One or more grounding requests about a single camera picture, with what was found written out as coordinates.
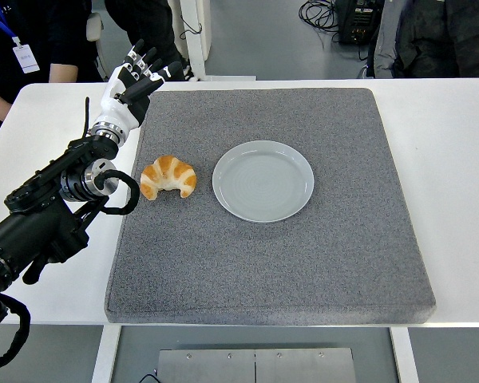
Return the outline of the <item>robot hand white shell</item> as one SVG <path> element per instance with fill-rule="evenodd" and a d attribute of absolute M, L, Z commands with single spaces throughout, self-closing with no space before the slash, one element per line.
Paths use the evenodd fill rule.
<path fill-rule="evenodd" d="M 180 61 L 164 66 L 160 59 L 155 58 L 156 49 L 151 48 L 142 55 L 143 47 L 144 41 L 139 40 L 121 65 L 114 69 L 101 98 L 101 113 L 93 122 L 90 135 L 109 130 L 124 136 L 140 127 L 150 95 L 165 83 L 184 78 Z"/>

